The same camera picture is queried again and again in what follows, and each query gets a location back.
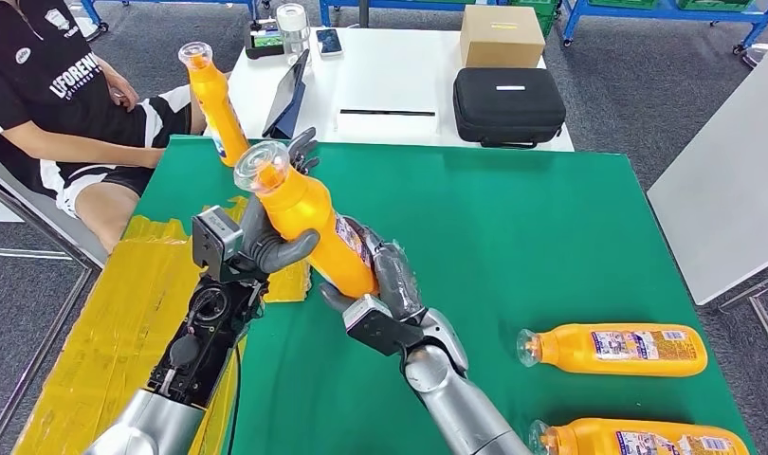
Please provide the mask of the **person's left hand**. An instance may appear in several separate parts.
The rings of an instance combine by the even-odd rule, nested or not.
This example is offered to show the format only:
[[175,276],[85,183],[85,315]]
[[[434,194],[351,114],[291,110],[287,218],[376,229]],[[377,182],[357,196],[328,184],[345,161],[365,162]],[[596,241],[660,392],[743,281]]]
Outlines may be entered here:
[[123,77],[111,64],[97,56],[96,60],[104,75],[111,100],[117,106],[131,112],[139,103],[139,97],[135,88]]

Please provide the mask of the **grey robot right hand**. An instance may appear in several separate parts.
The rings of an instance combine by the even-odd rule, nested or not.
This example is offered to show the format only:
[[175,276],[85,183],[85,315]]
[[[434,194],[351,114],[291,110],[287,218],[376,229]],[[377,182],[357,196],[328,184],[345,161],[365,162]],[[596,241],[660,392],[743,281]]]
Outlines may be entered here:
[[386,241],[369,227],[342,215],[363,242],[363,251],[372,260],[378,289],[360,298],[345,296],[329,283],[320,284],[320,294],[325,303],[341,313],[347,325],[360,321],[370,314],[384,316],[399,323],[419,326],[426,313],[418,289],[417,280],[401,245]]

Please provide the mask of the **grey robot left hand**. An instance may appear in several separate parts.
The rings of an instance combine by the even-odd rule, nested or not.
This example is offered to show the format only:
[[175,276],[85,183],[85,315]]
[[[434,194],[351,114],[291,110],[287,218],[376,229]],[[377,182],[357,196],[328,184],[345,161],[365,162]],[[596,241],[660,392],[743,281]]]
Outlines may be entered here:
[[[310,127],[293,138],[288,145],[289,161],[294,169],[309,175],[320,162],[318,157],[308,156],[316,149],[317,129]],[[239,222],[244,232],[241,251],[265,274],[275,273],[308,257],[318,245],[319,233],[307,229],[297,238],[287,241],[272,226],[268,215],[254,193],[250,193],[247,206]]]

